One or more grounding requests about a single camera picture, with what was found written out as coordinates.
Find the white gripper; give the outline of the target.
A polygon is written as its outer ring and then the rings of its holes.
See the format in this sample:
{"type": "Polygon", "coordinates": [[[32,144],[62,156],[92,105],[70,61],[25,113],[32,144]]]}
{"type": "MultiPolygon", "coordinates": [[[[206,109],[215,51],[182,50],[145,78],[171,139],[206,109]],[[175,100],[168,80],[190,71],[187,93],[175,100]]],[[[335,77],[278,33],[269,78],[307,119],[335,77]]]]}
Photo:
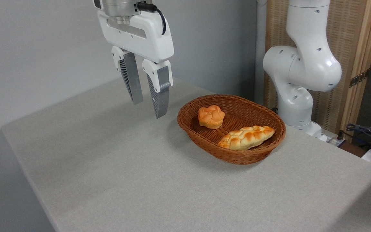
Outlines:
{"type": "Polygon", "coordinates": [[[133,104],[143,102],[135,54],[145,58],[142,68],[146,73],[156,118],[167,113],[169,88],[173,85],[171,63],[174,46],[168,23],[162,35],[163,24],[159,13],[141,12],[130,17],[130,24],[118,24],[116,18],[97,11],[99,23],[108,43],[112,44],[115,68],[121,73],[133,104]]]}

